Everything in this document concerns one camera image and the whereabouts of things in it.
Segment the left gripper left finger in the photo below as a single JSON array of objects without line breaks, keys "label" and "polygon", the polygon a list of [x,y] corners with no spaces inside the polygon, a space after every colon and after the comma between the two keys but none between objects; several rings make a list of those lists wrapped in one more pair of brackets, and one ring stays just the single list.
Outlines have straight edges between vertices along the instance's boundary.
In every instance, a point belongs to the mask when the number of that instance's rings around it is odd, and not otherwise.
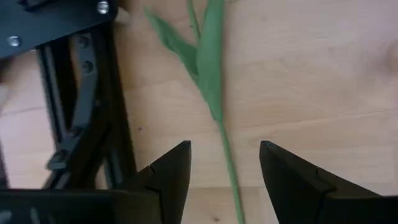
[{"label": "left gripper left finger", "polygon": [[124,188],[157,194],[162,223],[178,224],[190,184],[192,149],[190,141],[182,141],[153,163],[125,180]]}]

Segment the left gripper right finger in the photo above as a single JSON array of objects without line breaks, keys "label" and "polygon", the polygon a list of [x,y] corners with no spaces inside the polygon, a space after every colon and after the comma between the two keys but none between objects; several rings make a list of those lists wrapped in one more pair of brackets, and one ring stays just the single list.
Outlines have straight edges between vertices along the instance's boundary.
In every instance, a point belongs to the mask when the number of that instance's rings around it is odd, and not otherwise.
[{"label": "left gripper right finger", "polygon": [[259,150],[279,223],[397,223],[397,196],[345,180],[270,141]]}]

